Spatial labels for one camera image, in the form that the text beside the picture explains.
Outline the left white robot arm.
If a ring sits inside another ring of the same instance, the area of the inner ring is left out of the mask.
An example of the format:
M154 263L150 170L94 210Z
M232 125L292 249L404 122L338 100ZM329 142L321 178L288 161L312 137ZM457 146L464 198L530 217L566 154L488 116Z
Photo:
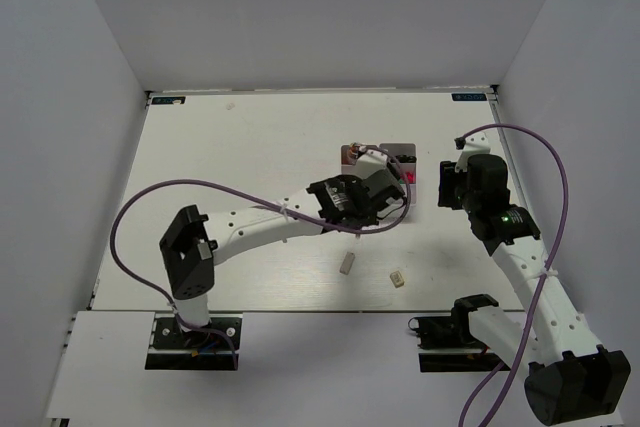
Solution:
M238 211L204 214L195 205L179 210L159 242L170 283L177 334L199 346L211 334L207 293L215 268L244 252L291 238L331 230L362 234L373 231L381 213L396 202L407 203L395 175L383 168L365 179L338 175L317 181L274 203Z

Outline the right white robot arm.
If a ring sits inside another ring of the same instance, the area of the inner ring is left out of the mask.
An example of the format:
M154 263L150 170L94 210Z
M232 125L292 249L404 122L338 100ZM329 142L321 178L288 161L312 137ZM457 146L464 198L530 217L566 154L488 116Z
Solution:
M471 230L527 311L519 327L487 294L455 301L451 331L461 344L488 346L522 381L535 417L552 426L613 413L631 373L620 350L607 350L546 267L540 231L510 201L505 161L475 154L460 168L439 166L438 204L463 210Z

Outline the black handled scissors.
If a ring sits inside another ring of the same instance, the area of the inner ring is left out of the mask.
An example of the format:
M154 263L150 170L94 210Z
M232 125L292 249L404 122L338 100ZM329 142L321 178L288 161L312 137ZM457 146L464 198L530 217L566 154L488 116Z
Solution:
M397 160L402 164L414 164L417 162L417 157L412 155L398 155Z

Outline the small beige eraser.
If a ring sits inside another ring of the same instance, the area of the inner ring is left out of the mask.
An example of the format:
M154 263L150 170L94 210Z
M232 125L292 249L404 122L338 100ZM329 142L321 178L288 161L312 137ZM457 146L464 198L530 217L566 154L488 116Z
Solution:
M405 284L404 278L399 271L392 272L390 274L390 279L395 288L400 288Z

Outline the grey white eraser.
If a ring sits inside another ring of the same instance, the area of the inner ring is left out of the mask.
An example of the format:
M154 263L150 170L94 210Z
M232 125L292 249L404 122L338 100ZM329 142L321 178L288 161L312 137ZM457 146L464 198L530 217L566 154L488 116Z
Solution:
M355 254L353 252L347 252L341 263L339 272L343 275L348 275L353 266L354 260L355 260Z

